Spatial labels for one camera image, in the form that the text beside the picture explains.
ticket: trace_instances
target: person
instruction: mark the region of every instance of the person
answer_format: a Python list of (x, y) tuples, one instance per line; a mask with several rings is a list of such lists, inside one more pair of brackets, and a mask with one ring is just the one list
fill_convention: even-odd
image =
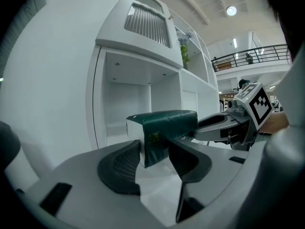
[[(297, 20), (295, 11), (300, 8), (303, 0), (268, 0), (269, 6), (274, 12), (274, 17), (279, 21), (291, 60), (294, 61), (302, 43), (305, 40), (304, 25)], [(284, 111), (272, 113), (260, 132), (274, 134), (289, 126), (287, 116)]]
[(247, 85), (249, 85), (249, 83), (250, 83), (249, 80), (241, 79), (238, 83), (239, 89), (243, 90)]
[(213, 65), (213, 69), (214, 69), (214, 71), (215, 71), (215, 63), (217, 63), (217, 61), (215, 61), (217, 58), (216, 57), (214, 57), (213, 58), (213, 61), (212, 61), (212, 65)]
[(219, 99), (219, 109), (221, 113), (224, 111), (224, 102), (221, 99)]
[(253, 63), (253, 58), (250, 54), (248, 54), (246, 52), (246, 61), (248, 62), (248, 64), (252, 64)]

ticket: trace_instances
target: ceiling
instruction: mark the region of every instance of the ceiling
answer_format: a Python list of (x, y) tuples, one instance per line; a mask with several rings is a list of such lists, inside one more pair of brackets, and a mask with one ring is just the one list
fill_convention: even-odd
[[(276, 28), (274, 33), (282, 34), (266, 0), (161, 1), (189, 23), (207, 45), (246, 31)], [(237, 14), (228, 16), (228, 6), (235, 6)]]

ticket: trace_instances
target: white cabinet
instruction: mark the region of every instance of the white cabinet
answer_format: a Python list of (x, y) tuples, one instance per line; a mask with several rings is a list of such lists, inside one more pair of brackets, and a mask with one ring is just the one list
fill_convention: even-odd
[(169, 17), (166, 4), (159, 0), (120, 0), (102, 25), (96, 44), (182, 68), (176, 30)]
[(202, 119), (219, 111), (204, 42), (193, 31), (191, 60), (188, 70), (182, 68), (180, 28), (173, 21), (184, 33), (193, 29), (178, 15), (169, 17), (158, 0), (120, 0), (102, 25), (90, 63), (93, 94), (86, 96), (88, 110), (92, 108), (88, 130), (94, 130), (91, 143), (98, 148), (127, 141), (126, 118), (131, 115), (188, 109)]

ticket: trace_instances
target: potted plant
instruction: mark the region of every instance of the potted plant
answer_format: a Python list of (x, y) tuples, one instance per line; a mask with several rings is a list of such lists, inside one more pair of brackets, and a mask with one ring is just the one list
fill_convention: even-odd
[(185, 68), (187, 70), (187, 62), (190, 61), (189, 55), (187, 54), (187, 52), (188, 52), (187, 44), (181, 45), (180, 50), (181, 50), (181, 55), (182, 55), (183, 68)]
[(192, 37), (192, 33), (189, 31), (186, 34), (184, 34), (182, 31), (177, 31), (177, 36), (180, 44), (183, 68), (187, 70), (187, 63), (190, 61), (189, 56), (187, 54), (188, 52), (187, 44), (189, 42), (189, 39)]

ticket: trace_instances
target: white wall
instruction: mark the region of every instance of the white wall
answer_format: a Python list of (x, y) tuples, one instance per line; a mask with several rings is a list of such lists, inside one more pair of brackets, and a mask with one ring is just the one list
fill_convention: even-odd
[(179, 74), (151, 85), (152, 111), (181, 109), (181, 82)]
[(219, 112), (219, 95), (215, 90), (198, 92), (198, 120)]
[(284, 60), (275, 62), (262, 62), (218, 71), (216, 72), (216, 77), (217, 81), (235, 77), (238, 79), (239, 77), (243, 77), (245, 75), (286, 72), (290, 70), (290, 67), (291, 65)]
[(251, 39), (251, 48), (260, 48), (263, 47), (261, 40), (258, 38), (257, 33), (254, 31)]
[(254, 31), (259, 39), (257, 47), (265, 47), (270, 45), (286, 44), (286, 40), (280, 25), (272, 28), (265, 28), (261, 30)]
[(14, 160), (5, 168), (4, 174), (14, 190), (21, 189), (24, 192), (39, 180), (22, 147)]
[(182, 109), (193, 110), (198, 113), (197, 93), (182, 91)]
[[(234, 47), (233, 38), (236, 38), (237, 48)], [(218, 42), (215, 42), (207, 47), (211, 60), (216, 57), (226, 56), (231, 53), (247, 50), (249, 46), (249, 32), (243, 32), (234, 37), (230, 37)]]
[(108, 127), (126, 127), (126, 118), (151, 110), (150, 87), (144, 85), (108, 83), (106, 113)]
[(0, 119), (19, 136), (38, 176), (91, 151), (86, 77), (94, 40), (118, 0), (49, 0), (8, 59)]

